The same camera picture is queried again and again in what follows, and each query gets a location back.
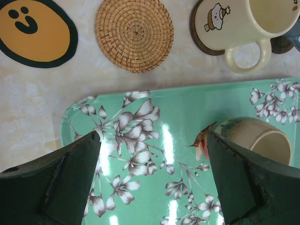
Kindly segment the yellow mug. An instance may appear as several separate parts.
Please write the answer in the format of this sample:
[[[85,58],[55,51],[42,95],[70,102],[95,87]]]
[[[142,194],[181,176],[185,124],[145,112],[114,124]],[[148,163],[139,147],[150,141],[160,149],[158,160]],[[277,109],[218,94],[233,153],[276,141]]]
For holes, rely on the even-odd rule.
[[[228,67],[237,74],[250,74],[271,59],[272,38],[288,32],[300,16],[298,0],[202,0],[195,7],[195,30],[202,44],[224,51]],[[248,68],[237,65],[234,50],[256,43],[258,62]]]

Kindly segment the dark reddish wooden coaster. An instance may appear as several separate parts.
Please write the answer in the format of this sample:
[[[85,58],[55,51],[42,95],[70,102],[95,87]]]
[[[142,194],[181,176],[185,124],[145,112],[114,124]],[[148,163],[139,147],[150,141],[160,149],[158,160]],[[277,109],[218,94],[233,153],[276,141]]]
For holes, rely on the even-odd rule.
[[[207,55],[211,55],[211,56],[220,56],[220,55],[224,55],[225,51],[224,50],[212,50],[208,47],[206,47],[202,41],[199,39],[197,32],[196,32],[196,26],[195,26],[195,17],[196,17],[196,12],[197,9],[199,7],[199,5],[202,3],[203,0],[199,0],[195,6],[193,7],[190,17],[189,17],[189,31],[190,31],[190,35],[191,38],[194,42],[194,44],[196,45],[197,48],[199,48],[203,53],[207,54]]]

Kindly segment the dark brown wooden coaster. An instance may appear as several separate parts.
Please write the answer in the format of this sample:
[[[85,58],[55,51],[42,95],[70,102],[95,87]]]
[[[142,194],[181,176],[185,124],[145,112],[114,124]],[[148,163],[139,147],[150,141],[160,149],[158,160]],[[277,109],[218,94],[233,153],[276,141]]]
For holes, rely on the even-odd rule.
[[[285,37],[275,37],[270,40],[274,54],[284,54],[294,48],[293,43]]]

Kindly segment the woven rattan coaster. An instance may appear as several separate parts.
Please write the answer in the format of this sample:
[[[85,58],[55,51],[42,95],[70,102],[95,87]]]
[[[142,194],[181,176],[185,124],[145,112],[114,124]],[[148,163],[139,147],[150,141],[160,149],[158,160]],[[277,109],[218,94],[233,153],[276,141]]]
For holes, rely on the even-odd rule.
[[[132,73],[144,73],[169,55],[174,27],[158,0],[104,0],[96,15],[95,34],[112,63]]]

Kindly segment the small blue-grey cup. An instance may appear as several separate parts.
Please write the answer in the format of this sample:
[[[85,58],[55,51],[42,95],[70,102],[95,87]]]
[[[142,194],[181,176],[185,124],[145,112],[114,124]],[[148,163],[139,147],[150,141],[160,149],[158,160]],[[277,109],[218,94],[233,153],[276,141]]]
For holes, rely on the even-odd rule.
[[[282,36],[291,41],[294,47],[300,51],[300,18],[298,18],[296,23]]]

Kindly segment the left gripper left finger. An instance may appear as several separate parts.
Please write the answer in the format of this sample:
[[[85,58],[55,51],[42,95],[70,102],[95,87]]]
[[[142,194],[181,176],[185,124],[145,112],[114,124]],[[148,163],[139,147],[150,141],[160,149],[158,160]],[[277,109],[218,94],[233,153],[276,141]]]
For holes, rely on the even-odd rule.
[[[0,174],[2,225],[80,225],[101,142],[96,131]]]

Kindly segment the beige mug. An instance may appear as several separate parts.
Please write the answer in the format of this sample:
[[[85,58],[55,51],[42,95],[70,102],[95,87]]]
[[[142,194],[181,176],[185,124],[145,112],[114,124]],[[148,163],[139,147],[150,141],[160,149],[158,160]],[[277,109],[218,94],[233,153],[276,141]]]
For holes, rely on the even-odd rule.
[[[214,130],[233,143],[264,157],[290,165],[292,147],[287,135],[275,126],[252,117],[225,120]]]

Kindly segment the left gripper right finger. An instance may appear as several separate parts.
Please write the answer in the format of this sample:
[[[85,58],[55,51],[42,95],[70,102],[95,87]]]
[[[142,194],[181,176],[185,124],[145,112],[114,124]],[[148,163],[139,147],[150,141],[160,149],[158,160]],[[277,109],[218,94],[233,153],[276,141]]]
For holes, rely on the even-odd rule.
[[[215,132],[208,150],[227,225],[298,225],[300,170],[243,148]]]

